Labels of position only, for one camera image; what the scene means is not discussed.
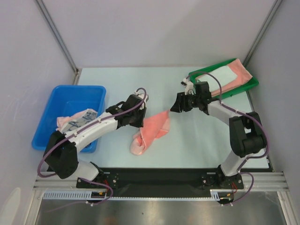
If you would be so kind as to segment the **pale pink towel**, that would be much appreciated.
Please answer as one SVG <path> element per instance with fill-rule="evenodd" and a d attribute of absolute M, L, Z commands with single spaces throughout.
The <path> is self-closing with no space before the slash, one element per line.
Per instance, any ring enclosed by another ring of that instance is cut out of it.
<path fill-rule="evenodd" d="M 170 130 L 169 110 L 143 120 L 143 127 L 133 136 L 130 152 L 142 155 L 156 140 L 166 135 Z"/>

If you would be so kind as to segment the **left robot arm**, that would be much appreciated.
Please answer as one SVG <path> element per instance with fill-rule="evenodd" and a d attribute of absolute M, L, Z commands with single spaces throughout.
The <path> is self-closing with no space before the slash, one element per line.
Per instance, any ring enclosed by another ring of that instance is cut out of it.
<path fill-rule="evenodd" d="M 78 153 L 98 138 L 121 127 L 130 125 L 141 128 L 147 100 L 147 94 L 131 94 L 126 101 L 112 105 L 82 127 L 66 133 L 53 132 L 42 161 L 46 162 L 54 175 L 60 179 L 73 175 L 85 179 L 94 188 L 101 186 L 101 169 L 93 162 L 80 161 Z"/>

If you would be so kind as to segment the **patterned blue white towel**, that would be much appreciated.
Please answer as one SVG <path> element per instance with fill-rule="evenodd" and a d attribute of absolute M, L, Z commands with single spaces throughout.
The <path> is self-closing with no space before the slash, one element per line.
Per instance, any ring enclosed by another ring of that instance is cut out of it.
<path fill-rule="evenodd" d="M 85 111 L 85 114 L 81 117 L 81 119 L 78 121 L 78 128 L 80 128 L 81 126 L 83 126 L 83 125 L 85 125 L 85 124 L 87 124 L 87 123 L 89 123 L 89 122 L 91 122 L 92 120 L 94 120 L 96 117 L 97 117 L 97 115 L 98 115 L 98 113 L 95 111 L 95 110 L 93 110 L 93 109 L 86 109 L 86 110 L 84 110 Z"/>

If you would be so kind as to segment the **blue plastic bin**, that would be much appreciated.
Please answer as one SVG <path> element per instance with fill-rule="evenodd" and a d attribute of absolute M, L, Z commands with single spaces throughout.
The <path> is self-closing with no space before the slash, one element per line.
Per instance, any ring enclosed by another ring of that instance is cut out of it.
<path fill-rule="evenodd" d="M 52 90 L 32 139 L 34 149 L 45 151 L 50 135 L 56 130 L 58 117 L 71 117 L 92 109 L 101 115 L 105 110 L 106 89 L 93 85 L 59 85 Z"/>

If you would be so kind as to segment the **green plastic tray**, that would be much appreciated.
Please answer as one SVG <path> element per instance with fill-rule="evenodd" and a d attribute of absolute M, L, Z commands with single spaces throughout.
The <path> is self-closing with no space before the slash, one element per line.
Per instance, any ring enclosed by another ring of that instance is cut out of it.
<path fill-rule="evenodd" d="M 231 96 L 234 96 L 234 95 L 237 95 L 237 94 L 240 94 L 240 93 L 242 93 L 242 92 L 244 92 L 244 91 L 250 90 L 251 88 L 257 86 L 257 85 L 259 84 L 259 82 L 258 82 L 258 80 L 257 80 L 255 77 L 253 77 L 253 78 L 252 78 L 249 82 L 247 82 L 246 84 L 244 84 L 244 85 L 242 85 L 242 86 L 240 86 L 240 87 L 238 87 L 238 88 L 235 88 L 235 89 L 233 89 L 233 90 L 231 90 L 231 91 L 228 91 L 228 92 L 226 92 L 226 93 L 224 93 L 224 94 L 222 93 L 222 87 L 221 87 L 219 81 L 218 81 L 214 76 L 212 76 L 211 74 L 209 74 L 209 72 L 212 71 L 212 70 L 214 70 L 214 69 L 216 69 L 216 68 L 218 68 L 218 67 L 227 65 L 227 64 L 229 64 L 230 62 L 232 62 L 232 61 L 235 60 L 235 59 L 236 59 L 236 58 L 229 59 L 229 60 L 222 61 L 222 62 L 220 62 L 220 63 L 214 64 L 214 65 L 212 65 L 212 66 L 208 66 L 208 67 L 204 67 L 204 68 L 201 68 L 201 69 L 192 71 L 192 72 L 190 72 L 190 73 L 188 74 L 189 79 L 190 79 L 191 82 L 197 83 L 197 82 L 195 81 L 195 78 L 196 78 L 198 75 L 207 74 L 207 75 L 213 77 L 213 78 L 217 81 L 217 83 L 218 83 L 218 85 L 219 85 L 220 94 L 222 94 L 222 98 L 223 98 L 223 99 L 224 99 L 224 98 L 231 97 Z"/>

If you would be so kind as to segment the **light blue towel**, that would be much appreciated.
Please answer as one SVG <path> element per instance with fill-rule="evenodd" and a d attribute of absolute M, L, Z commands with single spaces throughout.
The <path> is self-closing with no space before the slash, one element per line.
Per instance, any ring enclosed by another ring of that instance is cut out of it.
<path fill-rule="evenodd" d="M 230 68 L 229 66 L 222 66 L 219 67 L 211 72 L 209 72 L 212 76 L 214 76 L 220 83 L 221 87 L 224 87 L 225 85 L 233 82 L 238 77 Z M 210 92 L 214 92 L 216 90 L 219 90 L 219 85 L 217 81 L 207 75 L 203 74 L 196 78 L 197 82 L 207 82 L 209 85 Z"/>

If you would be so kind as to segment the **small pink cloth in bin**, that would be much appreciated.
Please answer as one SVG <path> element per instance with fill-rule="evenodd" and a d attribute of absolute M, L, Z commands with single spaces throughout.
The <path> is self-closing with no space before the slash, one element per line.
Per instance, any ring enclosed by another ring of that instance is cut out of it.
<path fill-rule="evenodd" d="M 78 128 L 78 121 L 85 114 L 85 111 L 78 112 L 72 116 L 58 117 L 56 119 L 56 131 L 66 132 L 72 130 L 73 127 Z"/>

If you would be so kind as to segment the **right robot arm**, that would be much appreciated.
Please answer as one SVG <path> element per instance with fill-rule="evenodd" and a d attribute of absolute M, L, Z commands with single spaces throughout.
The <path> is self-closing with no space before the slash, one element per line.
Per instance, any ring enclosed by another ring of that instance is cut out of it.
<path fill-rule="evenodd" d="M 197 108 L 229 127 L 231 152 L 216 171 L 216 184 L 227 188 L 249 159 L 263 158 L 268 154 L 268 140 L 260 117 L 256 112 L 243 113 L 225 105 L 220 98 L 211 95 L 207 82 L 193 84 L 184 79 L 181 84 L 185 90 L 177 93 L 170 109 L 172 112 L 189 112 Z"/>

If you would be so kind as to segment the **aluminium frame rail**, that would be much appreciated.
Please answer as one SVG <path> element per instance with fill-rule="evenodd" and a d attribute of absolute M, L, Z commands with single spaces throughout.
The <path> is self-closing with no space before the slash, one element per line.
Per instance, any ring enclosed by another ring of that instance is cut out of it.
<path fill-rule="evenodd" d="M 250 187 L 251 181 L 254 181 L 252 191 L 277 191 L 287 192 L 289 187 L 282 172 L 253 172 L 252 175 L 243 174 L 242 181 L 244 188 Z M 37 177 L 34 183 L 34 190 L 75 190 L 77 178 L 71 176 L 64 180 L 57 175 L 49 178 Z"/>

